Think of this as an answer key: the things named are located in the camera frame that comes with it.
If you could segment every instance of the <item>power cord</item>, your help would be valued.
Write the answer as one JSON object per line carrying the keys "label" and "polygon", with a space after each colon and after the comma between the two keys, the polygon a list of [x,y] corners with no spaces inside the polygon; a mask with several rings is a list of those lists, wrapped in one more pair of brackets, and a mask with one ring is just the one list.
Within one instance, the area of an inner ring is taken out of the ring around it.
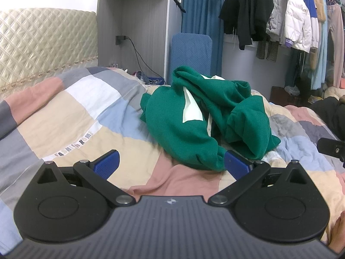
{"label": "power cord", "polygon": [[164,79],[161,75],[159,75],[159,74],[157,74],[156,72],[154,72],[154,71],[151,69],[151,67],[149,67],[149,65],[147,65],[146,62],[143,60],[142,56],[140,55],[140,53],[139,53],[139,52],[137,51],[137,49],[135,48],[135,45],[134,45],[132,39],[131,39],[130,37],[127,37],[127,36],[125,37],[125,39],[130,40],[131,43],[132,43],[132,45],[133,45],[133,48],[134,48],[134,51],[135,51],[135,56],[137,57],[137,62],[138,62],[138,65],[139,65],[140,70],[143,71],[142,68],[140,67],[138,55],[140,56],[140,58],[141,58],[141,60],[143,61],[143,63],[144,63],[154,74],[156,74],[158,77],[160,77],[160,78],[162,78],[162,79],[164,80],[164,84],[165,84],[165,79]]}

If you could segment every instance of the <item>plug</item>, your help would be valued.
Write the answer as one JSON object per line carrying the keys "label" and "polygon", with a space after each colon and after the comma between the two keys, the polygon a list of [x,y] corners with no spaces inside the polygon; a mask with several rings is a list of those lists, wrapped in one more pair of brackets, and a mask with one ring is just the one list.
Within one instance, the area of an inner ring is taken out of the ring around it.
{"label": "plug", "polygon": [[126,36],[124,35],[117,35],[115,36],[115,45],[120,45],[122,41],[126,39]]}

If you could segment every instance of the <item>gray wooden cabinet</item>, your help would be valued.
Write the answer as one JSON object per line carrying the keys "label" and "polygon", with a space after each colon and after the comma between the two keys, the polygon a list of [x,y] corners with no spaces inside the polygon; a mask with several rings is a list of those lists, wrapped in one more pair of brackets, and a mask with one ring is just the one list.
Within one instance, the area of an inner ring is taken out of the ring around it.
{"label": "gray wooden cabinet", "polygon": [[115,44],[116,35],[125,35],[147,65],[166,77],[171,39],[181,32],[181,21],[182,13],[173,0],[98,0],[98,65],[117,63],[129,73],[142,70],[155,76],[138,56],[140,69],[129,40]]}

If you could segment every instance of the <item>pink pants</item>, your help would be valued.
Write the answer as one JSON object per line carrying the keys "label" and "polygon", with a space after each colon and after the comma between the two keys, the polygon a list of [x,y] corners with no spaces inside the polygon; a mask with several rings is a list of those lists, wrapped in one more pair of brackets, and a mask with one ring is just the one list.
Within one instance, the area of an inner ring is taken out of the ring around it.
{"label": "pink pants", "polygon": [[328,31],[331,31],[334,43],[333,86],[339,88],[344,64],[344,24],[340,5],[327,6]]}

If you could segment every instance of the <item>blue curtain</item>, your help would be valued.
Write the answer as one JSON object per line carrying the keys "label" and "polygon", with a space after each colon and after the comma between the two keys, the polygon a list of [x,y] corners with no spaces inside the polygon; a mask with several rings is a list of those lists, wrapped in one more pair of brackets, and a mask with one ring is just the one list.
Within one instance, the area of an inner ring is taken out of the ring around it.
{"label": "blue curtain", "polygon": [[182,33],[208,35],[212,39],[211,75],[221,76],[223,21],[218,18],[224,0],[183,0]]}

